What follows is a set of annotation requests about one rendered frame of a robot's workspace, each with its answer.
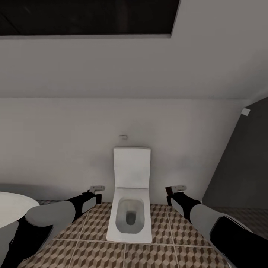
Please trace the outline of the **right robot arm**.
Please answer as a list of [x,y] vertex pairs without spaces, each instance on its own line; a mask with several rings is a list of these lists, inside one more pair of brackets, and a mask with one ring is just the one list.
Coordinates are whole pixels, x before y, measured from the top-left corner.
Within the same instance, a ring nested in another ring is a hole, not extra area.
[[181,192],[186,189],[185,185],[172,186],[168,205],[188,219],[231,268],[268,268],[267,239],[232,216],[212,210]]

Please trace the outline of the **mousetrap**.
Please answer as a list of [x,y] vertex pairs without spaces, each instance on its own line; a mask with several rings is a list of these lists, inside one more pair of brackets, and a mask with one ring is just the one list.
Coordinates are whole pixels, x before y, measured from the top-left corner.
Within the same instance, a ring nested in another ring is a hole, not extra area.
[[172,187],[165,188],[167,191],[168,196],[173,195]]

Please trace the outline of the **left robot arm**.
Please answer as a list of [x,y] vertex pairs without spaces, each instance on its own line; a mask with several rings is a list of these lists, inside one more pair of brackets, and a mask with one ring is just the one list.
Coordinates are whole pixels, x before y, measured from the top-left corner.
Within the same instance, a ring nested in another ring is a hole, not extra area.
[[33,207],[19,220],[0,228],[0,268],[17,266],[43,250],[80,216],[101,204],[105,186],[90,186],[74,198]]

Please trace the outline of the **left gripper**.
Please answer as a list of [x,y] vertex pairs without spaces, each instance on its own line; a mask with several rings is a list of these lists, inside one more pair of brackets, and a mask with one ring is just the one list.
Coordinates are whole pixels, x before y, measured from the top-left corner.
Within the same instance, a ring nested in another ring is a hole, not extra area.
[[94,194],[94,196],[96,197],[96,204],[101,204],[102,195],[101,194],[97,194],[97,195]]

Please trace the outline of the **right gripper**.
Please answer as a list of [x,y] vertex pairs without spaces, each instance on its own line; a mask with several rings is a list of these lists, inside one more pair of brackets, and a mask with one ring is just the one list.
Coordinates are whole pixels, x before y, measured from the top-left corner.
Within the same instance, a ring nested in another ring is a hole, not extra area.
[[169,206],[172,206],[171,197],[173,197],[173,195],[167,196],[167,201],[168,201]]

